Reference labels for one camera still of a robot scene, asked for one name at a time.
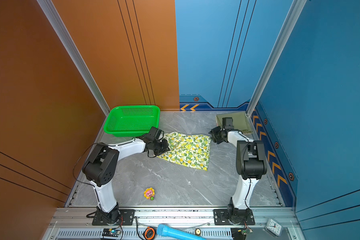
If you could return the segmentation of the olive green skirt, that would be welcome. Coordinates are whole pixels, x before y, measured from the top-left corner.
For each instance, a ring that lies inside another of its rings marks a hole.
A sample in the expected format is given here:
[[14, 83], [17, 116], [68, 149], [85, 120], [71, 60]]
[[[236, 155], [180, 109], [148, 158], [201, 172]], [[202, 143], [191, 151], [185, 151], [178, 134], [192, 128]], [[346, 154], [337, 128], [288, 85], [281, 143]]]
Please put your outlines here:
[[217, 114], [216, 115], [217, 125], [220, 126], [221, 128], [224, 126], [223, 118], [232, 118], [234, 128], [241, 131], [243, 134], [250, 135], [253, 133], [253, 130], [252, 130], [251, 124], [248, 121], [246, 112]]

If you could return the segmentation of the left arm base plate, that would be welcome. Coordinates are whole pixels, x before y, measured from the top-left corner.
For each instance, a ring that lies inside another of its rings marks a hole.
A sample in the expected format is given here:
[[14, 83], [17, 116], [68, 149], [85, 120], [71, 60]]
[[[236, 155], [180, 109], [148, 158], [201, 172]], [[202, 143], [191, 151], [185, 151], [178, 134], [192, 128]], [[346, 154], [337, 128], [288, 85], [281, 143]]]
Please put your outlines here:
[[135, 210], [116, 209], [104, 213], [97, 209], [92, 221], [93, 226], [131, 226], [135, 219]]

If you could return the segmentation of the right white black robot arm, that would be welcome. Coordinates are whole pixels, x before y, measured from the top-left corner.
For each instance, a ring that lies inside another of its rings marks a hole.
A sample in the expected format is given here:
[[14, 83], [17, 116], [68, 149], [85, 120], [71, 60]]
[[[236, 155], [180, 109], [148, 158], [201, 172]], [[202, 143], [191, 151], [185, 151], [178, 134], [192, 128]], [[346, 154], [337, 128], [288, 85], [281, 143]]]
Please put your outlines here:
[[246, 137], [235, 129], [233, 119], [225, 117], [222, 126], [210, 131], [214, 143], [230, 143], [236, 147], [236, 170], [239, 176], [235, 193], [226, 210], [215, 209], [215, 225], [255, 225], [250, 200], [256, 184], [267, 173], [264, 143]]

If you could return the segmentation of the yellow green patterned skirt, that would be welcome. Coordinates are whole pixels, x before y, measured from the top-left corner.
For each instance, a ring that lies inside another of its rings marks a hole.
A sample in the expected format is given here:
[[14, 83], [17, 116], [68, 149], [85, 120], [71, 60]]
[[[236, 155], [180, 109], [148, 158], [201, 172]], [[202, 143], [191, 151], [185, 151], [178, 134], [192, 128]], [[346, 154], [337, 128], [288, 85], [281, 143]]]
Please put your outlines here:
[[184, 167], [208, 170], [211, 137], [206, 135], [185, 135], [177, 132], [165, 134], [169, 151], [158, 158]]

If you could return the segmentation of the green plastic basket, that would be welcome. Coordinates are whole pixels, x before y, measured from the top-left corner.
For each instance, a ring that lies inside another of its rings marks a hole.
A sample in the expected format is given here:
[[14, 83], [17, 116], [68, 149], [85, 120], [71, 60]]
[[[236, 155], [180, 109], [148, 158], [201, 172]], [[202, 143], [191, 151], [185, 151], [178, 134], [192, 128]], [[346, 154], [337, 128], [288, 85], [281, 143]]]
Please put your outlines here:
[[104, 124], [104, 132], [115, 137], [139, 137], [159, 126], [161, 110], [157, 106], [118, 106]]

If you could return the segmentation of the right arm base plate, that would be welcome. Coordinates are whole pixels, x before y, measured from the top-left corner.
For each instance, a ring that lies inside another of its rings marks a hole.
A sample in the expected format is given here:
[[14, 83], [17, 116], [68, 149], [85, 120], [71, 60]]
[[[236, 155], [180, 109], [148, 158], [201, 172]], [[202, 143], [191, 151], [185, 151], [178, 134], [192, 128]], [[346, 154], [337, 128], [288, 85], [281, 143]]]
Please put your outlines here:
[[253, 211], [246, 210], [232, 210], [228, 209], [214, 209], [214, 221], [216, 226], [223, 225], [247, 225], [254, 226], [256, 224]]

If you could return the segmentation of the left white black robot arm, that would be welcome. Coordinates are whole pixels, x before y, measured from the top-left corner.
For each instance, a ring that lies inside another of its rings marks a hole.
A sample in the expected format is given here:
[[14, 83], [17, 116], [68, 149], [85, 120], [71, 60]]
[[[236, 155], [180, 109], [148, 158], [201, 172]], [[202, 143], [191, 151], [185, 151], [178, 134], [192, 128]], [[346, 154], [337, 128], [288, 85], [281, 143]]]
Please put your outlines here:
[[112, 179], [120, 160], [146, 152], [152, 157], [160, 156], [170, 150], [168, 141], [164, 139], [164, 131], [151, 127], [147, 134], [133, 138], [120, 144], [95, 144], [87, 157], [82, 172], [89, 184], [94, 188], [97, 208], [93, 225], [119, 225], [123, 214], [114, 196]]

